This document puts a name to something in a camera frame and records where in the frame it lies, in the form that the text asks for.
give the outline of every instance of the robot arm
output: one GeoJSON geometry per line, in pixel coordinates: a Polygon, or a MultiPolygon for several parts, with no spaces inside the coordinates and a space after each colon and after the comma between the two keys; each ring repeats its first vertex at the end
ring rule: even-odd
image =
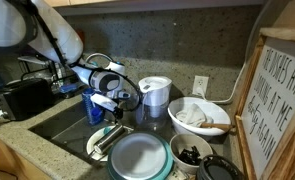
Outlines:
{"type": "MultiPolygon", "coordinates": [[[[107,93],[107,97],[129,96],[121,93],[124,65],[107,56],[110,63],[105,69],[86,67],[78,34],[44,0],[0,0],[0,54],[16,52],[27,44],[48,59],[68,65],[83,83],[107,93]]],[[[104,108],[116,109],[115,104],[106,107],[110,103],[105,103],[105,98],[96,99],[99,102],[92,100],[104,108]]]]}

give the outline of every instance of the wall outlet cover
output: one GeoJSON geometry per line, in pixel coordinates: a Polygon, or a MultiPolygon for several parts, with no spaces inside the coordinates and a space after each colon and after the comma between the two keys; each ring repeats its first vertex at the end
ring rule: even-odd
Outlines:
{"type": "Polygon", "coordinates": [[[209,77],[207,76],[195,76],[194,85],[193,85],[193,94],[202,96],[200,88],[203,90],[204,95],[206,95],[207,84],[209,77]]]}

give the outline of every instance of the plate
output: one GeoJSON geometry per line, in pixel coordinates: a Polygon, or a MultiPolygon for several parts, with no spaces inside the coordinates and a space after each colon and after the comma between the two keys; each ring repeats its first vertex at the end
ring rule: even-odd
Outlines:
{"type": "Polygon", "coordinates": [[[110,158],[113,169],[125,179],[149,179],[166,163],[163,143],[147,133],[133,133],[121,139],[110,158]]]}
{"type": "MultiPolygon", "coordinates": [[[[100,130],[98,130],[97,132],[95,132],[90,138],[89,140],[87,141],[87,146],[86,146],[86,150],[87,150],[87,154],[90,154],[93,150],[94,150],[94,144],[100,139],[102,138],[105,133],[104,133],[104,130],[106,128],[114,128],[115,126],[108,126],[108,127],[104,127],[100,130]]],[[[98,160],[102,157],[103,155],[100,155],[98,153],[94,153],[91,158],[95,159],[95,160],[98,160]]],[[[100,161],[107,161],[108,159],[108,156],[105,156],[104,158],[102,158],[100,161]]]]}
{"type": "MultiPolygon", "coordinates": [[[[158,139],[162,142],[163,146],[165,147],[166,150],[166,162],[163,165],[162,169],[153,177],[149,178],[152,180],[164,180],[166,179],[166,177],[168,176],[168,174],[170,173],[172,166],[173,166],[173,157],[170,153],[170,147],[169,144],[162,139],[161,137],[158,137],[158,139]]],[[[109,175],[111,176],[111,179],[114,180],[125,180],[125,178],[121,177],[113,168],[112,163],[111,163],[111,159],[113,158],[113,148],[110,150],[109,152],[109,160],[107,161],[107,169],[109,172],[109,175]]]]}

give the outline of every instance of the wooden sign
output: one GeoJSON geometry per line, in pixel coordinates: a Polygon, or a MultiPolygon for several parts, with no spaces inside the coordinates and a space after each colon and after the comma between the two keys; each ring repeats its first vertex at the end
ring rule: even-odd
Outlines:
{"type": "Polygon", "coordinates": [[[287,146],[295,136],[295,42],[268,36],[262,39],[236,113],[242,158],[251,179],[270,178],[279,159],[286,159],[284,151],[290,149],[287,146]]]}
{"type": "Polygon", "coordinates": [[[295,43],[267,38],[241,118],[260,178],[295,113],[295,43]]]}

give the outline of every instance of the wall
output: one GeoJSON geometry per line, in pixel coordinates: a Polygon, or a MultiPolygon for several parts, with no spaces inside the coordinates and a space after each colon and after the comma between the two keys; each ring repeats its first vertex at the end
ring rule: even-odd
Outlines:
{"type": "Polygon", "coordinates": [[[134,82],[164,75],[172,96],[192,93],[195,75],[209,76],[207,97],[227,99],[244,62],[260,6],[68,16],[85,33],[85,52],[121,61],[134,82]]]}

